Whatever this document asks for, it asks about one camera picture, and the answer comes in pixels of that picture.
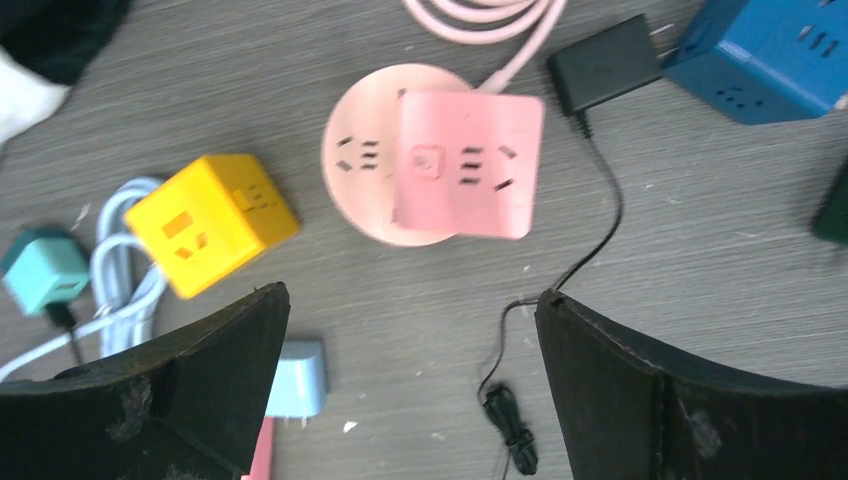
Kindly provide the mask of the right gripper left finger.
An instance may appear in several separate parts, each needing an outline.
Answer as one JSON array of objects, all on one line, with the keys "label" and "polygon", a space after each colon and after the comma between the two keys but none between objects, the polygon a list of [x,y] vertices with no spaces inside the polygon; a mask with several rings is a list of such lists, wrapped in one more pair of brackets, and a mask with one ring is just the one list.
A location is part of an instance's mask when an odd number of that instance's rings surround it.
[{"label": "right gripper left finger", "polygon": [[119,354],[1,386],[5,479],[237,479],[251,468],[290,297],[281,282]]}]

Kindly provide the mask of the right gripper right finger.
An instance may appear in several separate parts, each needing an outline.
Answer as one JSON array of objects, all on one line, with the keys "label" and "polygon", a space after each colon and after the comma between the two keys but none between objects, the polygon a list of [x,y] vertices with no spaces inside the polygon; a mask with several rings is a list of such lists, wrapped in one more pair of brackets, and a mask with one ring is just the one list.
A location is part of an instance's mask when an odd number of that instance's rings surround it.
[{"label": "right gripper right finger", "polygon": [[577,479],[843,479],[847,392],[725,366],[553,290],[535,313]]}]

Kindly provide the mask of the light blue plug adapter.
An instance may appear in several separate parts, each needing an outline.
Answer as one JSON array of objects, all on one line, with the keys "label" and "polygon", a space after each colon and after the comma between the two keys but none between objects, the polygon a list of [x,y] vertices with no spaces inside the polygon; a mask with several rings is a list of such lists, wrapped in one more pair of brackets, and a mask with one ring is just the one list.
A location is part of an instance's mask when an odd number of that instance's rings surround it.
[{"label": "light blue plug adapter", "polygon": [[300,420],[303,427],[326,403],[328,370],[324,344],[318,340],[286,340],[272,382],[265,415]]}]

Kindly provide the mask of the pink cube socket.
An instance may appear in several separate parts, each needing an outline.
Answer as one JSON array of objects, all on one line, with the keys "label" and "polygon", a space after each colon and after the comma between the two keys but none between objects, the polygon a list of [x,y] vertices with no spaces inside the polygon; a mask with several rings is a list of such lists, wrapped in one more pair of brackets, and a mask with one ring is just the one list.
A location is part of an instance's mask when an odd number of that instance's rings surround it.
[{"label": "pink cube socket", "polygon": [[395,221],[428,232],[525,237],[544,119],[534,96],[406,92],[399,100]]}]

